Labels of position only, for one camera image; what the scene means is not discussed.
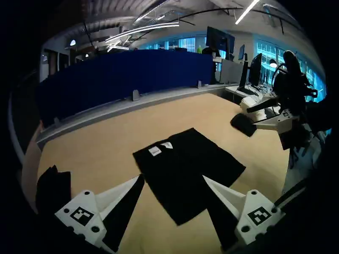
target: wooden table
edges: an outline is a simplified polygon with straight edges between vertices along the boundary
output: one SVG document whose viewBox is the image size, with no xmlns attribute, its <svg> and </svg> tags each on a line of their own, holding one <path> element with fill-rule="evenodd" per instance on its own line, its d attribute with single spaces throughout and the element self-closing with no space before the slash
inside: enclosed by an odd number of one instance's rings
<svg viewBox="0 0 339 254">
<path fill-rule="evenodd" d="M 257 130 L 248 138 L 231 127 L 240 111 L 236 104 L 202 94 L 116 116 L 49 141 L 38 177 L 55 164 L 59 171 L 71 171 L 72 196 L 84 189 L 100 193 L 140 174 L 133 152 L 194 127 L 246 166 L 233 189 L 257 189 L 274 201 L 281 195 L 289 151 L 283 151 L 275 131 Z M 176 226 L 145 183 L 119 253 L 207 254 L 221 249 L 206 210 Z"/>
</svg>

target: clothing label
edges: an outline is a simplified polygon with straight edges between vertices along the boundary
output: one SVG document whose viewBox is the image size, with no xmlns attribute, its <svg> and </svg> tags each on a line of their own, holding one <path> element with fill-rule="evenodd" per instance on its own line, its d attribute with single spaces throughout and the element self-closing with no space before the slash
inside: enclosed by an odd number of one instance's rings
<svg viewBox="0 0 339 254">
<path fill-rule="evenodd" d="M 170 142 L 165 142 L 161 144 L 162 146 L 165 146 L 166 148 L 173 149 L 173 146 Z"/>
<path fill-rule="evenodd" d="M 159 153 L 161 153 L 161 150 L 156 146 L 150 148 L 149 151 L 150 151 L 151 155 L 153 155 L 153 156 L 156 156 Z"/>
</svg>

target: blue divider panel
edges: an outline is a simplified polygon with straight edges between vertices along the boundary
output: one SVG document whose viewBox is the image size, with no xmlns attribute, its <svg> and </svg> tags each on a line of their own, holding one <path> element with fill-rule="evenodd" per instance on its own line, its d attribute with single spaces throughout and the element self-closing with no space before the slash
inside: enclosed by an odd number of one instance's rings
<svg viewBox="0 0 339 254">
<path fill-rule="evenodd" d="M 41 120 L 47 127 L 92 107 L 140 93 L 209 83 L 210 55 L 169 50 L 135 50 L 100 55 L 58 72 L 37 88 Z"/>
</svg>

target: cable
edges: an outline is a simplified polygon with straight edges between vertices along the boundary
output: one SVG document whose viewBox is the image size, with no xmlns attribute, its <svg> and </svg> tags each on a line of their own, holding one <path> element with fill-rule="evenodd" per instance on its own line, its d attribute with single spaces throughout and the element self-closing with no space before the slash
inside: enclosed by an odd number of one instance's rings
<svg viewBox="0 0 339 254">
<path fill-rule="evenodd" d="M 239 89 L 239 87 L 236 89 L 236 91 L 238 91 L 238 89 Z M 234 102 L 234 95 L 235 95 L 236 91 L 233 93 L 233 103 L 235 103 Z"/>
<path fill-rule="evenodd" d="M 282 204 L 286 199 L 291 197 L 294 193 L 297 191 L 300 191 L 302 188 L 306 186 L 306 179 L 301 180 L 298 182 L 295 186 L 293 186 L 291 189 L 289 189 L 284 195 L 282 195 L 280 198 L 278 198 L 277 201 L 274 202 L 274 206 L 278 207 L 280 204 Z"/>
<path fill-rule="evenodd" d="M 275 113 L 275 111 L 274 111 L 274 108 L 273 108 L 273 106 L 272 106 L 272 110 L 273 110 L 273 113 L 275 114 L 275 116 L 277 116 L 277 114 Z"/>
</svg>

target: ceiling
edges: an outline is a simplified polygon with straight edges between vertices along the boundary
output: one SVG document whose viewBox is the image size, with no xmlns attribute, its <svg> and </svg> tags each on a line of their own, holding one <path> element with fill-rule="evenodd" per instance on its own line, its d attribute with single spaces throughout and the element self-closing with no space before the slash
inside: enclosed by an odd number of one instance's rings
<svg viewBox="0 0 339 254">
<path fill-rule="evenodd" d="M 251 0 L 80 0 L 83 20 L 72 26 L 58 36 L 64 36 L 67 43 L 75 39 L 79 41 L 73 49 L 84 49 L 91 46 L 86 34 L 90 34 L 92 43 L 99 50 L 106 50 L 108 45 L 104 42 L 109 36 L 116 35 L 125 30 L 137 27 L 172 21 L 178 17 L 198 11 L 214 8 L 246 8 Z M 288 11 L 274 0 L 262 0 L 254 9 L 267 11 L 279 15 L 291 22 L 296 22 Z M 162 20 L 157 17 L 165 15 Z M 265 22 L 271 22 L 265 15 Z M 134 34 L 131 40 L 140 34 Z"/>
</svg>

